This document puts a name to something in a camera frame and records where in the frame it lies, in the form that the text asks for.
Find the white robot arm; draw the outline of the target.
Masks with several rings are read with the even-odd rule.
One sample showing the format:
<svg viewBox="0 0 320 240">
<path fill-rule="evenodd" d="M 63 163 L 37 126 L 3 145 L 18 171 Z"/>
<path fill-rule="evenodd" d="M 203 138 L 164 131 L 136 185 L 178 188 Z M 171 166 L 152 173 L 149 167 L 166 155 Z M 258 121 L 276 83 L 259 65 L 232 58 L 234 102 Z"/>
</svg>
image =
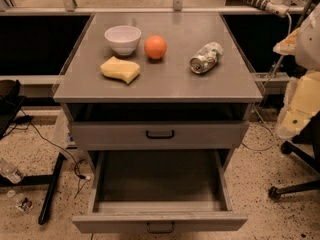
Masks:
<svg viewBox="0 0 320 240">
<path fill-rule="evenodd" d="M 276 135 L 291 139 L 320 111 L 320 5 L 273 51 L 293 55 L 296 64 L 307 70 L 301 78 L 290 78 L 277 119 Z"/>
</svg>

